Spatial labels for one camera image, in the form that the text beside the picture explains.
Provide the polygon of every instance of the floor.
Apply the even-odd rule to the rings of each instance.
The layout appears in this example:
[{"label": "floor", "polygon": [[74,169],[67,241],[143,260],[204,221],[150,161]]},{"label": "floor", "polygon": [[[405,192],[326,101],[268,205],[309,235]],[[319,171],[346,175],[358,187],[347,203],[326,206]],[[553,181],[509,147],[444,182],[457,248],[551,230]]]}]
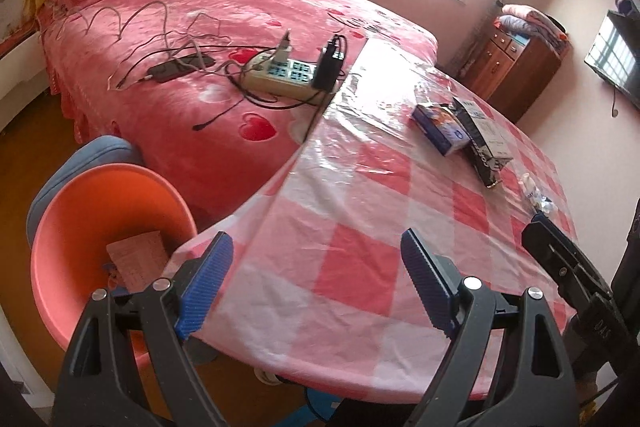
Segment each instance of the floor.
[{"label": "floor", "polygon": [[[73,124],[60,112],[60,97],[43,93],[0,134],[0,251],[4,277],[0,305],[25,353],[55,392],[63,350],[49,335],[31,292],[25,219],[31,200],[78,148]],[[198,372],[231,426],[269,426],[304,403],[302,388],[269,387],[253,369],[224,355]],[[150,371],[142,372],[152,409],[167,416]]]}]

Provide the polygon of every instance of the black power adapter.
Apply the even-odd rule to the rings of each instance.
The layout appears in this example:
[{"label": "black power adapter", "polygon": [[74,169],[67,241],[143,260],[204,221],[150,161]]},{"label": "black power adapter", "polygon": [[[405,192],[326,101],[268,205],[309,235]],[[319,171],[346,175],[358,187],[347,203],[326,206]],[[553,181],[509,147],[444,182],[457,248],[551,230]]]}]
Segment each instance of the black power adapter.
[{"label": "black power adapter", "polygon": [[324,92],[332,92],[342,71],[346,52],[347,39],[343,35],[334,35],[334,38],[327,42],[318,57],[311,87]]}]

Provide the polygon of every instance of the black power bank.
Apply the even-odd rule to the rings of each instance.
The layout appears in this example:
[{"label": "black power bank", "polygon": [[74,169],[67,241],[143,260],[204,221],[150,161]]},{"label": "black power bank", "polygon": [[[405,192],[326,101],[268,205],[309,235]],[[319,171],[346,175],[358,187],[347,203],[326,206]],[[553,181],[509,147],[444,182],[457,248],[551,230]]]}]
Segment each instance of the black power bank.
[{"label": "black power bank", "polygon": [[[185,57],[179,58],[180,61],[185,64],[190,64],[198,69],[202,68],[202,63],[198,54],[186,55]],[[216,63],[213,58],[205,54],[202,54],[202,61],[204,62],[205,68],[210,68]],[[181,64],[174,58],[174,60],[169,60],[168,62],[163,62],[162,64],[149,68],[146,74],[147,76],[151,76],[149,80],[154,80],[158,84],[164,84],[165,82],[169,82],[175,78],[180,78],[186,74],[193,73],[193,71],[193,68]]]}]

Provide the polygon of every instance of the white power strip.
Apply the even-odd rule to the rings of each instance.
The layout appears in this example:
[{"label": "white power strip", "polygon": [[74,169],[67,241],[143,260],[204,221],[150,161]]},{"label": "white power strip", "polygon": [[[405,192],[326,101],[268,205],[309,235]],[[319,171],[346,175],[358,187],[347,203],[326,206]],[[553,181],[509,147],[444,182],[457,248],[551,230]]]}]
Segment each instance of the white power strip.
[{"label": "white power strip", "polygon": [[249,61],[241,81],[244,89],[309,101],[314,105],[320,103],[322,97],[315,96],[318,90],[311,87],[315,65],[290,58],[285,66],[272,62],[269,57],[271,52],[264,52]]}]

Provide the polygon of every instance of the table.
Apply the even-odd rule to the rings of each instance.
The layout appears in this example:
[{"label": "table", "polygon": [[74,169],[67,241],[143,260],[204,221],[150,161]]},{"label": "table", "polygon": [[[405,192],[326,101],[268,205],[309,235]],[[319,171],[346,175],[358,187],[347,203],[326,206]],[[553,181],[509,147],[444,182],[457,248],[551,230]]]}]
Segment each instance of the table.
[{"label": "table", "polygon": [[[410,119],[417,102],[475,100],[514,160],[484,188],[457,153],[444,158]],[[538,286],[561,328],[570,309],[520,246],[532,210],[517,178],[530,172],[574,226],[553,163],[459,83],[393,45],[371,40],[310,139],[235,214],[186,243],[165,270],[198,257],[219,230],[235,245],[221,294],[196,334],[220,351],[320,391],[416,403],[448,340],[435,330],[401,262],[401,233],[498,291]],[[474,395],[488,391],[492,337]]]}]

